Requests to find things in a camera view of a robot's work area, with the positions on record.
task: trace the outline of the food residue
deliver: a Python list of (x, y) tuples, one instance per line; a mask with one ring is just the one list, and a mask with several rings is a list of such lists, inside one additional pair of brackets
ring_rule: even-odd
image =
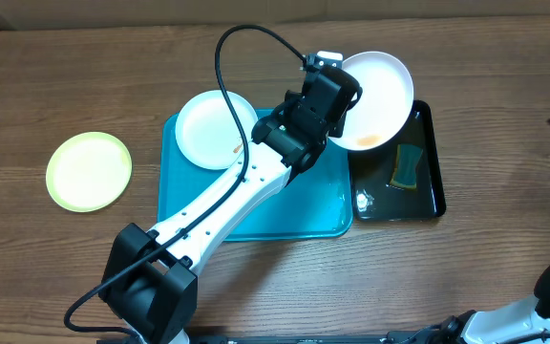
[(361, 146), (372, 146), (375, 145), (378, 141), (381, 140), (381, 137), (378, 135), (370, 135), (365, 138), (358, 139), (358, 144)]

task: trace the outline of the yellow plate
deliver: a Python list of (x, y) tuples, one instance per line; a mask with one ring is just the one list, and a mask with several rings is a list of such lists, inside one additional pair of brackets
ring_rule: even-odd
[(132, 169), (131, 155), (122, 141), (106, 133), (83, 133), (56, 149), (48, 162), (46, 186), (65, 209), (95, 211), (122, 194)]

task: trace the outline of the blue object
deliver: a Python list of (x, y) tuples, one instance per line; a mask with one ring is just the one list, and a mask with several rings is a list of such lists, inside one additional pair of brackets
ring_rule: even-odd
[[(262, 118), (271, 111), (256, 114)], [(176, 143), (177, 119), (177, 114), (170, 117), (162, 131), (159, 221), (178, 213), (223, 173), (183, 156)], [(331, 238), (343, 235), (352, 221), (348, 152), (329, 142), (311, 169), (254, 209), (226, 241)]]

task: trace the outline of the wire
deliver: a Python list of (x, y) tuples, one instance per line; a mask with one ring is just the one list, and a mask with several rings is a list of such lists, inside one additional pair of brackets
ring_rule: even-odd
[(407, 344), (407, 343), (413, 343), (417, 337), (421, 334), (421, 333), (424, 333), (426, 331), (431, 331), (431, 330), (439, 330), (440, 329), (440, 325), (430, 325), (430, 326), (426, 326), (425, 328), (417, 331), (416, 333), (413, 333), (412, 336), (410, 336), (409, 338), (405, 339), (405, 340), (402, 340), (402, 341), (399, 341), (397, 343), (391, 343), (391, 342), (387, 342), (388, 344)]
[(95, 295), (99, 294), (101, 291), (110, 287), (115, 281), (117, 281), (121, 277), (124, 277), (125, 275), (129, 274), (130, 272), (137, 269), (138, 267), (140, 267), (146, 262), (152, 262), (157, 260), (159, 255), (161, 255), (166, 249), (168, 249), (171, 245), (173, 245), (177, 240), (184, 237), (190, 230), (192, 230), (192, 228), (197, 226), (201, 221), (207, 218), (207, 216), (211, 215), (211, 213), (213, 213), (221, 204), (223, 204), (245, 179), (245, 172), (247, 171), (247, 166), (249, 165), (249, 144), (247, 143), (247, 137), (245, 136), (245, 131), (243, 130), (241, 122), (239, 121), (237, 112), (235, 111), (235, 108), (233, 107), (233, 104), (230, 101), (230, 97), (228, 97), (226, 88), (224, 87), (224, 82), (222, 81), (222, 73), (220, 71), (220, 51), (222, 49), (222, 45), (224, 44), (224, 41), (231, 33), (237, 32), (240, 30), (257, 30), (257, 31), (269, 34), (270, 36), (272, 36), (273, 38), (281, 42), (284, 46), (286, 46), (286, 48), (290, 49), (296, 56), (298, 56), (301, 59), (301, 61), (303, 61), (303, 67), (306, 66), (307, 60), (301, 53), (299, 53), (294, 47), (292, 47), (289, 43), (287, 43), (277, 33), (267, 28), (263, 28), (258, 25), (239, 25), (229, 29), (222, 35), (222, 37), (220, 37), (220, 40), (218, 41), (218, 45), (216, 46), (216, 53), (215, 53), (216, 79), (218, 80), (218, 85), (220, 86), (220, 90), (222, 91), (222, 95), (224, 97), (224, 100), (226, 101), (226, 105), (228, 106), (228, 109), (230, 110), (230, 113), (233, 119), (235, 120), (235, 124), (237, 124), (237, 129), (239, 130), (239, 134), (241, 135), (241, 140), (243, 142), (243, 166), (242, 166), (241, 172), (239, 173), (239, 176), (237, 177), (237, 180), (235, 180), (235, 182), (230, 186), (230, 188), (215, 203), (213, 203), (207, 210), (205, 210), (205, 212), (203, 212), (199, 217), (197, 217), (197, 219), (191, 222), (187, 227), (180, 230), (175, 236), (173, 236), (173, 238), (167, 240), (164, 244), (162, 244), (159, 248), (152, 251), (150, 254), (137, 260), (129, 267), (125, 268), (124, 270), (117, 273), (116, 275), (110, 277), (107, 281), (94, 287), (92, 290), (88, 291), (82, 297), (77, 299), (77, 301), (75, 301), (69, 307), (69, 309), (65, 312), (65, 316), (63, 318), (63, 323), (68, 329), (78, 333), (125, 333), (125, 334), (129, 334), (130, 336), (137, 336), (137, 334), (134, 331), (123, 327), (77, 326), (74, 323), (72, 323), (72, 315), (78, 308), (80, 308), (80, 306), (82, 306), (88, 300), (93, 298)]
[(505, 342), (501, 342), (498, 344), (521, 344), (526, 343), (532, 340), (540, 339), (544, 343), (547, 339), (550, 339), (550, 333), (548, 333), (546, 330), (541, 333), (535, 333), (535, 334), (528, 334), (526, 336), (517, 338), (517, 339), (511, 339), (507, 340)]

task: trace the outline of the wooden table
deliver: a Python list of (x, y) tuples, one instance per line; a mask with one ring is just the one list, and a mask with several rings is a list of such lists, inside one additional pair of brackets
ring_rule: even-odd
[[(303, 52), (379, 50), (409, 67), (433, 109), (448, 210), (364, 224), (339, 239), (222, 245), (192, 329), (232, 335), (416, 329), (532, 292), (550, 263), (550, 17), (271, 27)], [(163, 123), (217, 87), (223, 26), (0, 32), (0, 342), (94, 343), (62, 325), (101, 278), (128, 223), (156, 220)], [(231, 37), (222, 72), (257, 107), (299, 89), (295, 57), (256, 32)], [(124, 195), (94, 214), (49, 197), (54, 149), (84, 131), (122, 139)], [(93, 300), (80, 324), (120, 322)]]

